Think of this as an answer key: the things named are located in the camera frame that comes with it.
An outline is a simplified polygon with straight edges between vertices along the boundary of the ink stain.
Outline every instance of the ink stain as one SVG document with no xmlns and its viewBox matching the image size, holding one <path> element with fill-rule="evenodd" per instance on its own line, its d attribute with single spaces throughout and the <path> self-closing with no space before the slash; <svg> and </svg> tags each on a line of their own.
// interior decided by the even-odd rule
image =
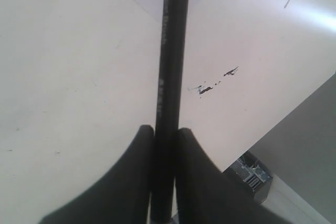
<svg viewBox="0 0 336 224">
<path fill-rule="evenodd" d="M 204 94 L 205 92 L 208 92 L 208 91 L 210 91 L 211 89 L 214 89 L 214 88 L 212 88 L 212 87 L 207 87 L 206 89 L 199 90 L 198 93 L 199 93 L 199 94 Z"/>
<path fill-rule="evenodd" d="M 224 76 L 234 76 L 235 73 L 238 71 L 238 67 L 236 67 L 233 70 L 230 70 L 229 72 L 227 72 Z"/>
</svg>

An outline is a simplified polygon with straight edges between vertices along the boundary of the black stick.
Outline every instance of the black stick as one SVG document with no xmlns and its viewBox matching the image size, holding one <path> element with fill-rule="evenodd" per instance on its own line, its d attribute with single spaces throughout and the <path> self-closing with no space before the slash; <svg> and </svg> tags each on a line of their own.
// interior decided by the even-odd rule
<svg viewBox="0 0 336 224">
<path fill-rule="evenodd" d="M 188 0 L 164 0 L 151 198 L 152 223 L 170 223 L 174 172 L 172 136 L 178 130 Z"/>
</svg>

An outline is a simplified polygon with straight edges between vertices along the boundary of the gray wall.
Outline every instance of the gray wall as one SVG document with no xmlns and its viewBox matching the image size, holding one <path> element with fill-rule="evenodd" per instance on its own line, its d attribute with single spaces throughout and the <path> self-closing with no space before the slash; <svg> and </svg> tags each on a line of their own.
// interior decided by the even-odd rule
<svg viewBox="0 0 336 224">
<path fill-rule="evenodd" d="M 251 152 L 316 211 L 336 223 L 336 75 Z"/>
</svg>

